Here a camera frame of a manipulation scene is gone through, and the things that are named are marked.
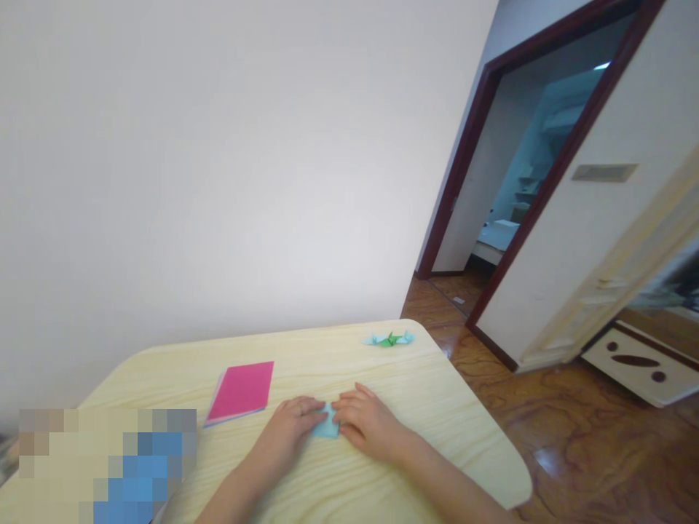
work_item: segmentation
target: door frame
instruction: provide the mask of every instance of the door frame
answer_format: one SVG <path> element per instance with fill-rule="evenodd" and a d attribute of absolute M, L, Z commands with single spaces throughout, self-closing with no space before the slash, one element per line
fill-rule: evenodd
<path fill-rule="evenodd" d="M 488 281 L 488 285 L 481 293 L 473 312 L 468 317 L 466 326 L 470 329 L 473 330 L 475 328 L 476 322 L 483 314 L 524 241 L 534 228 L 534 224 L 541 216 L 544 207 L 563 178 L 577 150 L 585 140 L 597 116 L 612 94 L 624 70 L 631 62 L 634 53 L 639 48 L 641 41 L 664 3 L 665 0 L 593 0 L 494 58 L 483 67 L 483 73 L 473 98 L 473 104 L 466 119 L 464 131 L 459 139 L 457 152 L 454 155 L 454 161 L 444 186 L 437 213 L 435 214 L 433 227 L 416 271 L 416 276 L 419 279 L 427 279 L 432 274 L 432 268 L 451 218 L 452 203 L 456 201 L 463 186 L 502 77 L 597 29 L 636 13 L 619 44 L 612 63 L 604 70 L 590 99 L 585 104 L 580 118 L 568 135 L 561 153 L 554 161 L 538 195 L 534 198 L 532 206 L 524 216 L 524 220 L 515 233 L 509 248 L 505 251 L 493 276 Z"/>

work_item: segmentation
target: white wall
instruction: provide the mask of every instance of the white wall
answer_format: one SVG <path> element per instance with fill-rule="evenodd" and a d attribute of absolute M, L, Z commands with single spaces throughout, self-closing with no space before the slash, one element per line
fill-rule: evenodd
<path fill-rule="evenodd" d="M 1 9 L 0 431 L 154 344 L 399 317 L 495 0 Z"/>
<path fill-rule="evenodd" d="M 513 359 L 541 333 L 699 143 L 699 4 L 669 0 L 478 321 Z M 623 184 L 580 164 L 639 163 Z"/>
<path fill-rule="evenodd" d="M 427 239 L 430 237 L 432 226 L 437 213 L 437 207 L 441 200 L 444 191 L 446 179 L 451 170 L 451 164 L 454 161 L 454 155 L 457 152 L 459 139 L 466 124 L 466 118 L 471 109 L 471 103 L 475 96 L 475 91 L 478 88 L 478 81 L 481 79 L 483 67 L 495 57 L 500 56 L 505 51 L 512 49 L 515 45 L 527 40 L 530 36 L 535 35 L 542 29 L 569 15 L 576 9 L 581 8 L 590 0 L 500 0 L 497 5 L 497 10 L 493 18 L 493 23 L 488 33 L 488 39 L 483 49 L 481 61 L 478 64 L 475 81 L 470 87 L 468 101 L 462 114 L 459 132 L 454 139 L 451 156 L 447 164 L 446 171 L 443 174 L 442 184 L 439 188 L 437 199 L 434 203 L 432 217 L 430 219 L 427 231 L 424 234 L 422 249 L 417 260 L 416 268 L 420 265 L 422 253 L 427 245 Z"/>

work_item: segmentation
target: wooden floor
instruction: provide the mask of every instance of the wooden floor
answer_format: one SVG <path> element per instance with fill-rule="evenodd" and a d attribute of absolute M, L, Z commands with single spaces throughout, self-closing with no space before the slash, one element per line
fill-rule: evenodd
<path fill-rule="evenodd" d="M 658 410 L 580 359 L 515 376 L 425 281 L 402 318 L 427 328 L 523 456 L 534 494 L 520 521 L 699 522 L 699 395 Z"/>
<path fill-rule="evenodd" d="M 492 264 L 469 261 L 462 274 L 451 277 L 430 277 L 430 283 L 452 301 L 462 313 L 470 314 L 494 272 L 495 266 Z M 464 303 L 454 301 L 456 297 L 461 298 Z"/>

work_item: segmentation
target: wooden table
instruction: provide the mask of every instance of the wooden table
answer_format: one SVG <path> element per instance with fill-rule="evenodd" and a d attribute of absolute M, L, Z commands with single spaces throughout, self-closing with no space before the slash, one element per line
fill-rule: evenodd
<path fill-rule="evenodd" d="M 416 334 L 410 345 L 365 346 L 372 333 Z M 275 361 L 265 411 L 202 428 L 218 377 L 229 366 Z M 256 441 L 276 406 L 302 394 L 336 400 L 355 381 L 473 478 L 500 504 L 525 502 L 524 461 L 427 331 L 412 320 L 225 338 L 148 349 L 126 360 L 81 404 L 196 408 L 197 468 L 168 502 L 164 522 L 190 523 Z M 14 510 L 17 475 L 0 491 Z M 343 437 L 312 438 L 299 464 L 265 499 L 256 518 L 274 522 L 439 521 L 399 472 L 370 460 Z"/>

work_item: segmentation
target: pixelated area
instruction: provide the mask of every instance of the pixelated area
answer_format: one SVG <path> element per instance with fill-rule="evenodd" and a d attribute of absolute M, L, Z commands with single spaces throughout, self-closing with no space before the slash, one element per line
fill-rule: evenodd
<path fill-rule="evenodd" d="M 21 410 L 23 523 L 148 524 L 197 461 L 196 410 Z"/>

